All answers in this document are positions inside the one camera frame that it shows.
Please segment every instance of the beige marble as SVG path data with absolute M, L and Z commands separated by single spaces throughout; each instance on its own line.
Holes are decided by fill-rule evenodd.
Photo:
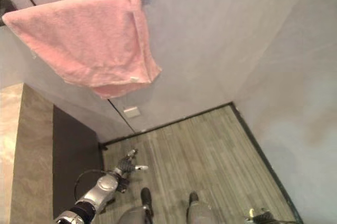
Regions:
M 53 210 L 53 103 L 24 85 L 15 148 L 11 224 L 47 223 Z
M 16 84 L 0 90 L 0 144 L 1 144 L 1 209 L 4 211 L 1 223 L 9 223 L 11 211 L 14 154 L 19 122 L 23 84 Z

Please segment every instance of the black floor trim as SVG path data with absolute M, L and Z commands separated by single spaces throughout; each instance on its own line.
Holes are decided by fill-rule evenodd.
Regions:
M 125 136 L 125 137 L 116 138 L 116 139 L 113 139 L 113 140 L 111 140 L 111 141 L 107 141 L 107 142 L 101 143 L 101 146 L 102 146 L 102 147 L 105 147 L 105 146 L 107 146 L 107 145 L 110 145 L 110 144 L 113 144 L 113 143 L 116 143 L 116 142 L 119 142 L 119 141 L 123 141 L 123 140 L 126 140 L 126 139 L 131 138 L 131 137 L 139 136 L 139 135 L 142 135 L 142 134 L 144 134 L 144 133 L 149 133 L 149 132 L 152 132 L 152 131 L 154 131 L 154 130 L 157 130 L 157 129 L 160 129 L 160 128 L 164 128 L 164 127 L 166 127 L 166 126 L 168 126 L 168 125 L 172 125 L 172 124 L 174 124 L 174 123 L 178 123 L 178 122 L 181 122 L 181 121 L 184 121 L 184 120 L 193 118 L 193 117 L 195 117 L 195 116 L 199 116 L 199 115 L 204 114 L 204 113 L 206 113 L 206 112 L 211 112 L 211 111 L 213 111 L 213 110 L 222 108 L 222 107 L 224 107 L 224 106 L 231 105 L 231 103 L 232 103 L 232 102 L 226 103 L 226 104 L 222 104 L 222 105 L 219 105 L 219 106 L 217 106 L 217 107 L 214 107 L 214 108 L 207 109 L 207 110 L 205 110 L 205 111 L 196 113 L 196 114 L 194 114 L 194 115 L 190 115 L 190 116 L 187 116 L 187 117 L 183 117 L 183 118 L 181 118 L 181 119 L 178 119 L 178 120 L 175 120 L 175 121 L 172 121 L 172 122 L 169 122 L 169 123 L 160 125 L 160 126 L 156 126 L 156 127 L 154 127 L 154 128 L 150 128 L 150 129 L 148 129 L 148 130 L 146 130 L 146 131 L 143 131 L 143 132 L 136 132 L 136 133 L 134 133 L 134 134 L 130 134 L 130 135 Z
M 247 134 L 248 138 L 250 139 L 251 143 L 255 147 L 255 150 L 257 151 L 257 153 L 261 157 L 262 161 L 266 165 L 266 167 L 267 167 L 268 171 L 270 172 L 270 174 L 272 175 L 272 177 L 273 177 L 274 181 L 276 182 L 277 186 L 280 188 L 280 191 L 281 191 L 282 195 L 284 196 L 284 198 L 285 198 L 288 206 L 290 207 L 291 211 L 293 212 L 296 221 L 299 222 L 299 223 L 301 223 L 301 224 L 303 224 L 303 220 L 302 220 L 299 212 L 297 211 L 297 209 L 296 209 L 293 201 L 291 200 L 289 194 L 287 193 L 286 189 L 284 188 L 281 180 L 279 179 L 279 177 L 277 176 L 277 174 L 273 170 L 273 167 L 269 163 L 267 157 L 263 153 L 263 151 L 262 151 L 260 145 L 258 144 L 257 140 L 255 139 L 252 131 L 249 129 L 248 125 L 246 124 L 246 122 L 242 118 L 242 116 L 241 116 L 240 112 L 237 110 L 235 104 L 232 102 L 229 105 L 232 108 L 232 110 L 233 110 L 233 112 L 234 112 L 237 120 L 241 124 L 243 130 L 245 131 L 245 133 Z

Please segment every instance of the black cable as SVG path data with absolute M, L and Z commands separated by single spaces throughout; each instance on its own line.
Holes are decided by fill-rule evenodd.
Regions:
M 107 175 L 108 172 L 104 171 L 104 170 L 86 170 L 84 171 L 82 174 L 80 174 L 75 182 L 75 186 L 74 186 L 74 198 L 75 198 L 75 202 L 77 201 L 77 186 L 78 186 L 78 183 L 80 182 L 80 179 L 83 175 L 85 174 L 88 174 L 88 173 L 100 173 L 100 174 L 105 174 Z

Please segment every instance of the white wall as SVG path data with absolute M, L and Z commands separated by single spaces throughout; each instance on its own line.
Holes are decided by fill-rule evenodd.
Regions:
M 232 101 L 297 1 L 143 0 L 163 73 L 112 102 L 138 106 L 142 115 L 128 122 L 141 131 Z
M 337 0 L 299 0 L 234 99 L 306 224 L 337 219 Z

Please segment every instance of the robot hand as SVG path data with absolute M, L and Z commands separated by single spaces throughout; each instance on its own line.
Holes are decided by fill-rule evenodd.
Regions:
M 131 150 L 121 158 L 113 171 L 104 172 L 96 185 L 76 201 L 75 206 L 55 219 L 57 224 L 90 224 L 106 204 L 114 198 L 115 191 L 125 192 L 130 183 L 128 176 L 134 171 L 147 170 L 147 166 L 134 165 L 137 150 Z

